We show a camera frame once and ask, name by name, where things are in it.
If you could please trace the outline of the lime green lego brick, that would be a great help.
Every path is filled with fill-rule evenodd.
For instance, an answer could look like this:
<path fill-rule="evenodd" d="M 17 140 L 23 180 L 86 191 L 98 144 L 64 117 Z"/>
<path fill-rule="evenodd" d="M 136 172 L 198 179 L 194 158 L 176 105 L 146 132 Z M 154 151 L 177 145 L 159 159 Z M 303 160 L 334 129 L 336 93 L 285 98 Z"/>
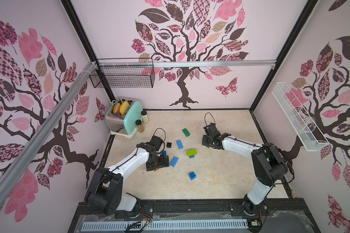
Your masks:
<path fill-rule="evenodd" d="M 197 154 L 197 150 L 196 149 L 187 150 L 186 153 L 188 157 L 193 157 Z"/>

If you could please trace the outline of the dark green lego brick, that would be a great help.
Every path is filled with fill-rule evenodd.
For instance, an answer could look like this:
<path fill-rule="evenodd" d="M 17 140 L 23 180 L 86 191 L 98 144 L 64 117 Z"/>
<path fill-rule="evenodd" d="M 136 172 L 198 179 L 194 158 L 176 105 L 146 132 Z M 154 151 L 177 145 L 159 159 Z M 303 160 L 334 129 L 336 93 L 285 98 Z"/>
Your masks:
<path fill-rule="evenodd" d="M 185 135 L 186 137 L 189 137 L 189 136 L 190 136 L 190 132 L 189 132 L 186 128 L 184 128 L 184 129 L 182 130 L 182 132 L 184 133 L 184 135 Z"/>

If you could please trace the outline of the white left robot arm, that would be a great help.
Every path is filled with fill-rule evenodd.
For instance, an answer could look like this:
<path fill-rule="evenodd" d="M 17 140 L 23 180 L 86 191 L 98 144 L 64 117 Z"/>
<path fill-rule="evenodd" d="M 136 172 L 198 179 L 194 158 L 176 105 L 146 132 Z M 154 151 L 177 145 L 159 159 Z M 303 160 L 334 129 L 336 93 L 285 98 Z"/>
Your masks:
<path fill-rule="evenodd" d="M 165 142 L 152 136 L 149 142 L 140 143 L 125 159 L 109 168 L 98 168 L 87 189 L 84 201 L 90 207 L 112 215 L 116 211 L 138 214 L 140 199 L 123 193 L 124 180 L 145 165 L 147 171 L 167 168 L 169 156 L 164 155 Z"/>

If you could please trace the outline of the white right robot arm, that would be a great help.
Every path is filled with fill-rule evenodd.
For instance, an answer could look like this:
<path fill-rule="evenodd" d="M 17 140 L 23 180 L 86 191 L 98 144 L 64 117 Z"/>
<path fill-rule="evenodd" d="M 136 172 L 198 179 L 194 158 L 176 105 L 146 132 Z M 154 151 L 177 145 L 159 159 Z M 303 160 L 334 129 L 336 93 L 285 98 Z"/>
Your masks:
<path fill-rule="evenodd" d="M 220 133 L 215 123 L 204 128 L 202 145 L 217 150 L 235 152 L 252 160 L 256 176 L 252 189 L 244 196 L 242 208 L 245 214 L 253 216 L 285 174 L 289 171 L 287 161 L 272 143 L 256 144 Z"/>

